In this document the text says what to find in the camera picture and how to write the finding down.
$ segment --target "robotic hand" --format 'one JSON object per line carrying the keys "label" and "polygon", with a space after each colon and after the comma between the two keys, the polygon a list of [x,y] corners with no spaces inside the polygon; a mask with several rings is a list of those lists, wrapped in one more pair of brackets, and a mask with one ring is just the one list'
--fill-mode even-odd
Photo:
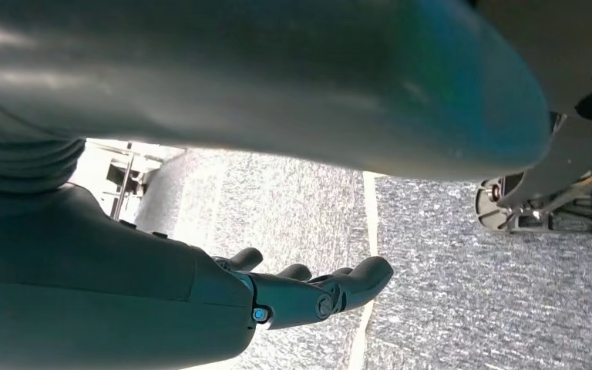
{"label": "robotic hand", "polygon": [[392,267],[381,257],[369,257],[355,269],[344,267],[311,279],[303,264],[273,274],[251,273],[262,254],[247,248],[227,259],[214,260],[241,280],[253,295],[253,320],[270,329],[314,324],[339,312],[361,307],[389,282]]}
{"label": "robotic hand", "polygon": [[261,253],[210,257],[107,217],[85,189],[0,194],[0,369],[157,370],[240,354],[258,323],[324,321],[373,299],[392,268],[370,257],[311,279]]}

